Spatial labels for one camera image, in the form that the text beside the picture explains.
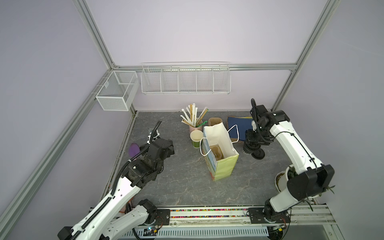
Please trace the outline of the black paper cup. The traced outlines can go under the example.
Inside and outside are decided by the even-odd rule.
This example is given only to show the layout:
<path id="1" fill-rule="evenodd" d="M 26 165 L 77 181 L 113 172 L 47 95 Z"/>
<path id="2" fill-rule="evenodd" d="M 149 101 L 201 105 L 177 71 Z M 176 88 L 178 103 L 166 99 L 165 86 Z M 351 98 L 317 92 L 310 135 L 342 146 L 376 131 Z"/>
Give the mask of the black paper cup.
<path id="1" fill-rule="evenodd" d="M 250 143 L 246 143 L 246 142 L 244 142 L 244 144 L 243 144 L 243 152 L 247 155 L 254 153 L 259 148 L 260 148 L 260 145 L 258 145 L 258 144 L 250 144 Z"/>

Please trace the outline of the green paper gift bag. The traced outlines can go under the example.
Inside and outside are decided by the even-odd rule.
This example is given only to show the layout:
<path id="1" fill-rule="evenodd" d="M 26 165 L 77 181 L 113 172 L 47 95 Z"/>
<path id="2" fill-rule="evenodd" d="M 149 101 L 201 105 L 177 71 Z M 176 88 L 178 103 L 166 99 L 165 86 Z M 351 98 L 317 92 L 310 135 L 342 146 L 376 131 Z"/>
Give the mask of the green paper gift bag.
<path id="1" fill-rule="evenodd" d="M 232 126 L 229 130 L 222 123 L 203 129 L 200 153 L 206 160 L 213 181 L 229 177 L 239 158 L 239 153 L 234 148 L 234 143 L 237 143 L 239 139 L 233 141 L 230 138 L 231 130 L 236 131 L 236 136 L 239 136 L 237 125 Z"/>

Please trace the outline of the single brown pulp cup carrier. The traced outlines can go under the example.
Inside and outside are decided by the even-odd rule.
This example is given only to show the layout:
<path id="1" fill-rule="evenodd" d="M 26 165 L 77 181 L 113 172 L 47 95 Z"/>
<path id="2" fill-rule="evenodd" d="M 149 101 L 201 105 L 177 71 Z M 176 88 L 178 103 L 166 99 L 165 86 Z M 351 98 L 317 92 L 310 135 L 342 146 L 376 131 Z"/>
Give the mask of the single brown pulp cup carrier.
<path id="1" fill-rule="evenodd" d="M 219 161 L 224 158 L 223 152 L 219 145 L 212 145 L 210 146 L 211 152 L 213 153 L 215 160 Z"/>

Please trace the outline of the green paper cup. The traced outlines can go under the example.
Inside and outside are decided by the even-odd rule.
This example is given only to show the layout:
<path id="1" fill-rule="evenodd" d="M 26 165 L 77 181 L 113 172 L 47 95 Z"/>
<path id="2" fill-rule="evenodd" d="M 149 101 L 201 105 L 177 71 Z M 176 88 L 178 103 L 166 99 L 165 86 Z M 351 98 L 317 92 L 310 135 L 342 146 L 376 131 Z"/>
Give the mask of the green paper cup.
<path id="1" fill-rule="evenodd" d="M 194 148 L 198 149 L 200 147 L 201 140 L 203 137 L 203 132 L 200 130 L 194 130 L 190 133 L 190 138 Z"/>

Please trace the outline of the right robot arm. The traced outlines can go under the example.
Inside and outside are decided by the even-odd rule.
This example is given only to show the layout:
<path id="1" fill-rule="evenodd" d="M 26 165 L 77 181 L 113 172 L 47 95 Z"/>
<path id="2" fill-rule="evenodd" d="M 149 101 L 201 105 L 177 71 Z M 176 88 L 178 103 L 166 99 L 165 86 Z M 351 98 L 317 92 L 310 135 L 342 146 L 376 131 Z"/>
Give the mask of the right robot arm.
<path id="1" fill-rule="evenodd" d="M 284 111 L 268 111 L 254 99 L 251 106 L 252 128 L 245 132 L 243 152 L 261 160 L 265 157 L 262 146 L 278 141 L 292 162 L 285 173 L 286 187 L 264 205 L 264 219 L 274 223 L 282 219 L 289 208 L 330 190 L 335 170 L 309 150 Z"/>

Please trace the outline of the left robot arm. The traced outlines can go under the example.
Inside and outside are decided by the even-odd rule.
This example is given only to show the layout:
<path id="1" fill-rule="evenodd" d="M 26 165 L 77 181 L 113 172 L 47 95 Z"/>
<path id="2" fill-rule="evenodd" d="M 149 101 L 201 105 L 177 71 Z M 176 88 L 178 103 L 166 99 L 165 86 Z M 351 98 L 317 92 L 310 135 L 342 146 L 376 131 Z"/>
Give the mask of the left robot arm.
<path id="1" fill-rule="evenodd" d="M 149 200 L 142 200 L 122 217 L 117 213 L 142 188 L 157 178 L 164 167 L 164 160 L 174 155 L 174 144 L 162 138 L 146 144 L 143 157 L 128 163 L 121 176 L 113 183 L 112 190 L 97 206 L 73 227 L 63 227 L 60 240 L 117 240 L 128 231 L 143 224 L 153 224 L 157 207 Z"/>

